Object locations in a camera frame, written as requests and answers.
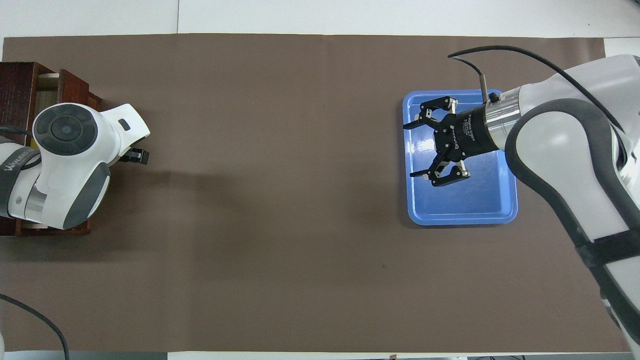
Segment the brown table mat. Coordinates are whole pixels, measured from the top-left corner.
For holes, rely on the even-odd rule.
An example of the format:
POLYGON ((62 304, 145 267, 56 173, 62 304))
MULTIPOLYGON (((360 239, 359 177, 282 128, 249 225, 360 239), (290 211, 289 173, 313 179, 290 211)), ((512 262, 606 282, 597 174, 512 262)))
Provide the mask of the brown table mat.
POLYGON ((510 223, 409 218, 403 98, 476 88, 447 56, 492 44, 565 69, 605 57, 597 38, 6 38, 2 60, 66 69, 151 133, 88 235, 0 238, 0 293, 76 351, 626 351, 528 187, 510 223))

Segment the wooden drawer with white handle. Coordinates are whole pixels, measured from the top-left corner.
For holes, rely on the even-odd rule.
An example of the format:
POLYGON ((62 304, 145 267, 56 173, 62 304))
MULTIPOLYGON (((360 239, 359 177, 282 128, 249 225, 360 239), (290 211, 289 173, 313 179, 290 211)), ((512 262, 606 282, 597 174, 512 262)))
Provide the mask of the wooden drawer with white handle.
MULTIPOLYGON (((60 69, 57 73, 45 72, 43 66, 35 66, 26 129, 32 129, 35 117, 39 112, 46 107, 62 102, 86 105, 96 111, 100 111, 102 107, 102 98, 94 95, 90 91, 89 84, 70 71, 60 69)), ((52 227, 45 228, 34 222, 17 219, 15 221, 15 235, 17 237, 82 236, 90 234, 92 225, 92 220, 87 219, 76 227, 60 230, 52 227)))

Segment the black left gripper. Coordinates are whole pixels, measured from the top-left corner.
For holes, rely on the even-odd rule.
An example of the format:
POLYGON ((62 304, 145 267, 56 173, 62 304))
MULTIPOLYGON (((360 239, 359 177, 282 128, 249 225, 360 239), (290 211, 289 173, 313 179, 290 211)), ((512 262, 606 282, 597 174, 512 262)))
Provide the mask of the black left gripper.
POLYGON ((119 162, 147 165, 150 154, 142 148, 131 148, 119 158, 119 162))

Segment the blue plastic tray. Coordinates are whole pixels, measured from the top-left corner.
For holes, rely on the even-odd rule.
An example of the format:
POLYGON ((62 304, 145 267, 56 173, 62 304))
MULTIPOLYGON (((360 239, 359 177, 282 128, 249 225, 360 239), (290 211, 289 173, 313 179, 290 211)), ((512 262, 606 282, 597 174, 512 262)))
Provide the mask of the blue plastic tray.
POLYGON ((435 187, 410 173, 427 169, 436 156, 429 126, 403 132, 407 214, 419 226, 482 226, 506 224, 518 213, 517 180, 503 151, 466 159, 470 178, 435 187))

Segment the dark wooden cabinet box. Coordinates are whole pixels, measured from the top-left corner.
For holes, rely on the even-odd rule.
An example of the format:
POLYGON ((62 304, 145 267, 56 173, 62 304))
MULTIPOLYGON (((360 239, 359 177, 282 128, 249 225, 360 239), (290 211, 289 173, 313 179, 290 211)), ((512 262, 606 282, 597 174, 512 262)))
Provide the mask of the dark wooden cabinet box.
MULTIPOLYGON (((50 70, 37 62, 0 62, 0 126, 16 126, 30 130, 34 123, 38 77, 50 70)), ((26 134, 0 132, 0 136, 22 146, 32 138, 26 134)), ((25 228, 22 219, 0 216, 0 237, 36 237, 37 231, 25 228)))

